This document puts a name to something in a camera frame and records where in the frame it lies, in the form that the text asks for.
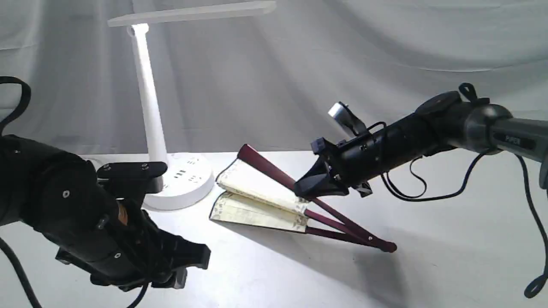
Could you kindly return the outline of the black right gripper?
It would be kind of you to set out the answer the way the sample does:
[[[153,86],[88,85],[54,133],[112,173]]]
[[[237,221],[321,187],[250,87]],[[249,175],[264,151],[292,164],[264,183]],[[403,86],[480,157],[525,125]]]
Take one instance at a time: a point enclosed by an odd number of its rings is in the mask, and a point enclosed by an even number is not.
[[[418,115],[409,115],[370,135],[335,144],[319,138],[311,144],[318,159],[293,186],[299,198],[372,195],[368,180],[407,163],[433,148],[433,128]]]

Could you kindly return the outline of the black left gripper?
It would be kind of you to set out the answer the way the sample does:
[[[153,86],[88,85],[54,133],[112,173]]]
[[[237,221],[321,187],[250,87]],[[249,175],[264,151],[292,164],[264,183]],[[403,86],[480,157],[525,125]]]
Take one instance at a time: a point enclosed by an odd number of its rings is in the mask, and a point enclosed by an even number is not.
[[[86,271],[94,285],[183,289],[186,268],[208,269],[211,250],[160,231],[143,201],[103,188],[43,189],[43,236],[57,245],[58,262]]]

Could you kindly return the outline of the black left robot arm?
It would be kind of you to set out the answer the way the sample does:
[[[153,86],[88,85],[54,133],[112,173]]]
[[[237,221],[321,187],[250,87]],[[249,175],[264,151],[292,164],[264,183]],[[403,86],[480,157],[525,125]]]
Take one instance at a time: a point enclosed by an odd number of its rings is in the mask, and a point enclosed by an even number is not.
[[[211,250],[160,229],[143,209],[160,191],[164,162],[111,163],[16,135],[1,135],[1,225],[22,222],[59,249],[56,260],[123,292],[184,288]]]

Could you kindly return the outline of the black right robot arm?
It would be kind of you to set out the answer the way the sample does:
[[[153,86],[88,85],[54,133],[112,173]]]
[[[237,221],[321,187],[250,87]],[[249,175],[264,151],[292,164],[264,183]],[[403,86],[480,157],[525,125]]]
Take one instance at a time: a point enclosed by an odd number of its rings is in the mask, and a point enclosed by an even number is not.
[[[479,98],[470,83],[432,97],[410,115],[377,131],[364,127],[350,109],[337,103],[334,118],[353,139],[312,142],[318,156],[293,192],[311,201],[326,195],[372,194],[368,181],[423,156],[456,148],[484,155],[508,151],[541,163],[539,185],[547,189],[547,122],[513,117],[489,98]]]

